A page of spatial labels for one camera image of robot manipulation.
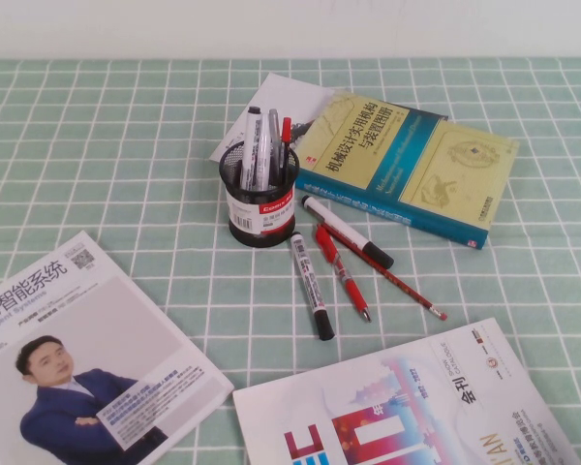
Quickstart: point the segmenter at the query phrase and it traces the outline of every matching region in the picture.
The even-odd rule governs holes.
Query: book spine
[[[461,231],[462,229],[453,228],[447,225],[443,220],[436,221],[415,216],[410,212],[400,210],[390,205],[383,205],[375,202],[373,199],[364,200],[360,196],[350,195],[342,192],[332,186],[327,186],[320,179],[316,180],[311,175],[301,173],[295,181],[298,189],[316,194],[327,199],[343,203],[353,208],[358,208],[368,213],[380,216],[387,220],[395,221],[417,230],[426,231],[427,233],[436,234],[446,239],[458,242],[475,249],[481,249],[484,246],[488,232],[477,230],[476,232]]]

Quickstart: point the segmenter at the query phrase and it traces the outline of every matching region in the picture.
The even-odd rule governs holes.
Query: black mesh pen holder
[[[243,142],[230,147],[220,160],[220,176],[226,185],[230,233],[250,247],[273,247],[284,242],[294,230],[294,181],[299,175],[299,159],[290,151],[286,179],[276,184],[277,172],[271,164],[269,189],[241,189]]]

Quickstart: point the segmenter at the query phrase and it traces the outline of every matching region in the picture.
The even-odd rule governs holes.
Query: book
[[[493,318],[233,399],[252,465],[581,463]]]
[[[296,147],[296,187],[481,249],[518,142],[336,92]]]
[[[85,232],[0,285],[0,465],[151,464],[232,389]]]
[[[269,73],[215,148],[210,160],[219,162],[226,150],[243,141],[249,107],[259,107],[263,114],[268,114],[270,109],[277,109],[280,121],[284,117],[292,119],[293,132],[298,137],[308,130],[309,124],[321,114],[333,94],[334,89]]]

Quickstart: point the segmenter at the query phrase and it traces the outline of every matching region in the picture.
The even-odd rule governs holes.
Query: man's hair
[[[30,369],[28,367],[28,358],[32,356],[32,353],[43,346],[46,342],[55,342],[59,346],[62,346],[62,342],[60,339],[55,338],[54,336],[41,336],[34,341],[30,341],[28,344],[23,346],[19,351],[19,355],[17,356],[17,361],[15,362],[15,368],[17,371],[22,375],[31,375]]]

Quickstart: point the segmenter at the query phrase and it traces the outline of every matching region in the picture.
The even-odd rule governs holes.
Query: grid pattern
[[[330,205],[446,323],[343,250],[364,324],[297,209],[338,335],[322,343],[288,247],[231,237],[207,159],[269,71],[520,140],[481,252]],[[81,230],[238,388],[494,316],[581,457],[581,58],[0,61],[0,282]],[[160,461],[247,462],[231,401]]]

